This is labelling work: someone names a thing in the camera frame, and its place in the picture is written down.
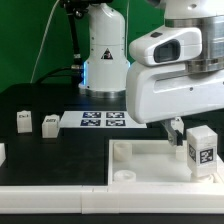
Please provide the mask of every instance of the black table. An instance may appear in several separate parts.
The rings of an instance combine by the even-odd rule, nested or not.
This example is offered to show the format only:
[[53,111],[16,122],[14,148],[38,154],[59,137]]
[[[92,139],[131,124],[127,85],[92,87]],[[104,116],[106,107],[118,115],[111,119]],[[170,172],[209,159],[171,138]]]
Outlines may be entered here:
[[[97,99],[78,93],[71,85],[14,85],[0,94],[0,142],[6,144],[6,161],[0,167],[0,186],[107,185],[110,139],[167,139],[155,122],[141,128],[65,128],[56,139],[43,139],[46,115],[64,111],[125,111],[125,98]],[[33,132],[18,134],[16,113],[32,113]],[[208,125],[219,135],[223,158],[224,111],[183,118],[185,128]],[[223,223],[222,215],[120,214],[120,215],[1,215],[0,223]]]

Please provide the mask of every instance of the black cable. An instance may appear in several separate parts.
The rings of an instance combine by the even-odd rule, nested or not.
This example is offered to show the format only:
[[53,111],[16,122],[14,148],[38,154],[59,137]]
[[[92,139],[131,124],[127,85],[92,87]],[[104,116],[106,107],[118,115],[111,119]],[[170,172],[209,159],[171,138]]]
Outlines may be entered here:
[[47,78],[51,78],[51,77],[62,77],[62,76],[73,76],[73,75],[56,75],[56,73],[58,72],[62,72],[62,71],[71,71],[72,68],[71,67],[64,67],[64,68],[57,68],[54,69],[53,71],[48,72],[46,75],[44,75],[43,77],[39,78],[36,81],[36,84],[40,84],[42,83],[45,79]]

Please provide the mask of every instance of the small white block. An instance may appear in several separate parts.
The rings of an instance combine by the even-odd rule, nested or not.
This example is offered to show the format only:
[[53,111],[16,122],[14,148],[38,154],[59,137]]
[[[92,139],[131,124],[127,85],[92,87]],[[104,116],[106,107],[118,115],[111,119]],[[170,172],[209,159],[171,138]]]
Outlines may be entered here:
[[32,119],[30,111],[17,112],[17,131],[18,133],[32,132]]
[[187,130],[187,165],[196,177],[217,172],[217,134],[208,126]]
[[114,143],[114,159],[117,161],[129,161],[132,158],[132,144],[130,142]]
[[42,137],[43,138],[57,138],[59,132],[59,121],[58,115],[46,116],[42,124]]
[[4,163],[5,159],[6,159],[5,145],[0,144],[0,166]]

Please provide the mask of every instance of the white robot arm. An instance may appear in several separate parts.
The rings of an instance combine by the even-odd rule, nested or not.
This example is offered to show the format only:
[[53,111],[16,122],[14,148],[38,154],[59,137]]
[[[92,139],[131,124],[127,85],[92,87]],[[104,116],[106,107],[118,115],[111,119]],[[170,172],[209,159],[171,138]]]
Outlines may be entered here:
[[165,9],[165,23],[130,45],[130,116],[149,123],[224,108],[224,1],[148,2]]

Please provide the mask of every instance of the white cube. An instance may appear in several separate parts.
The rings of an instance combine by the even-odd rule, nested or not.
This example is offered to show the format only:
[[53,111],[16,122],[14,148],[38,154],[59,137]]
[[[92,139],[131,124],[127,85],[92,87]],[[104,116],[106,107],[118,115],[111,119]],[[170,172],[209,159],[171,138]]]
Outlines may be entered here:
[[43,138],[57,138],[59,132],[59,121],[58,115],[46,116],[42,123],[42,137]]
[[206,125],[187,130],[187,165],[196,177],[217,172],[217,140]]
[[17,112],[17,131],[18,133],[32,132],[32,119],[30,111]]

